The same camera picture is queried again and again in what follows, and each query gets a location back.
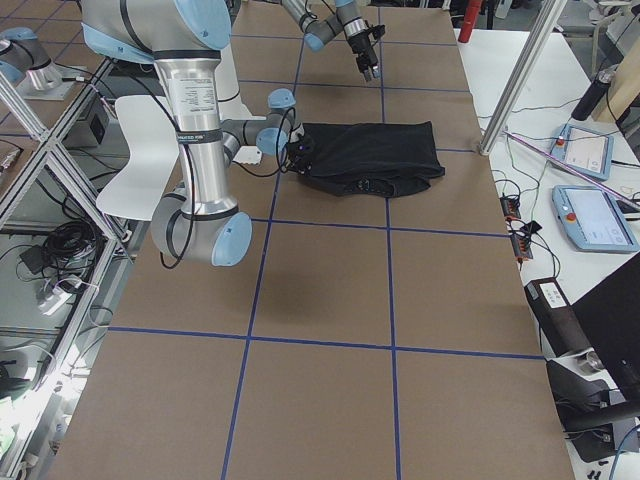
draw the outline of white table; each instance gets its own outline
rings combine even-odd
[[[522,50],[528,33],[508,31],[475,30],[467,44],[459,44],[464,68],[469,81],[474,105],[479,117],[489,116],[502,94],[513,66]],[[534,70],[525,85],[514,111],[523,107],[560,106],[565,102],[580,98],[589,79],[573,56],[569,46],[560,34],[553,34]],[[571,111],[577,102],[562,108],[524,110],[512,113],[507,121],[510,131],[535,138],[555,135],[562,125],[570,119]],[[479,118],[480,126],[486,127],[488,118]],[[615,125],[596,123],[590,119],[576,122],[592,130],[603,133],[617,130]],[[624,137],[614,136],[613,159],[637,164],[638,161]],[[551,141],[532,141],[548,150]],[[539,155],[510,141],[515,166],[540,178],[545,161]],[[535,187],[535,183],[512,168],[505,137],[501,138],[490,154],[491,166],[500,170],[506,177],[516,182],[523,190]],[[504,178],[502,173],[494,172],[497,179]],[[498,192],[502,192],[504,182],[498,183]],[[629,255],[585,253],[577,251],[564,234],[551,202],[551,189],[555,185],[586,185],[577,177],[548,166],[540,181],[539,198],[534,210],[534,219],[543,229],[540,234],[549,243],[553,252],[562,263],[558,282],[569,301],[574,302],[598,284],[604,277],[616,270],[629,259]],[[640,190],[640,169],[612,166],[611,177],[606,184],[627,196]],[[515,193],[515,187],[506,186],[506,193]],[[523,194],[520,211],[525,221],[531,219],[531,209],[535,201],[535,192]],[[640,225],[631,223],[631,228],[640,238]],[[553,265],[549,253],[533,246],[534,260],[525,262],[521,271],[523,285],[530,280],[551,276]],[[602,470],[601,480],[607,480],[610,464],[604,467],[597,462],[586,464],[580,460],[575,449],[568,444],[568,450],[576,479],[583,480],[591,470]],[[640,454],[623,455],[615,475],[615,480],[637,479],[640,472]]]

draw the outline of label on robot arm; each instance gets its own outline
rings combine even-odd
[[[558,291],[558,287],[556,287],[555,283],[541,283],[540,290],[542,291],[544,298],[547,299],[547,303],[549,303],[551,308],[567,306],[567,303],[564,301],[564,298],[562,298],[562,295]]]
[[[176,115],[216,114],[216,89],[212,78],[171,78],[169,93]]]

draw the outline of tablet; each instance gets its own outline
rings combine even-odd
[[[558,134],[560,136],[564,142],[556,141],[551,155],[590,177],[609,178],[613,138],[568,124]]]
[[[567,236],[586,252],[637,252],[636,241],[615,200],[597,187],[559,185],[552,199]]]

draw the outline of blue cable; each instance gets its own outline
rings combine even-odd
[[[609,480],[613,480],[613,475],[616,472],[616,466],[618,465],[618,460],[620,459],[620,454],[622,453],[622,447],[624,446],[624,442],[627,441],[627,439],[631,436],[632,433],[638,430],[640,430],[640,425],[634,426],[631,430],[627,432],[627,434],[622,439],[622,442],[620,442],[620,446],[618,447],[618,450],[616,450],[616,456],[613,459],[613,465],[611,465],[611,473],[609,473]]]

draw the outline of tablet screen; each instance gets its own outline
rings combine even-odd
[[[568,140],[565,163],[592,172],[602,172],[607,137],[572,127]]]
[[[604,193],[583,189],[567,189],[566,193],[587,243],[631,245]]]

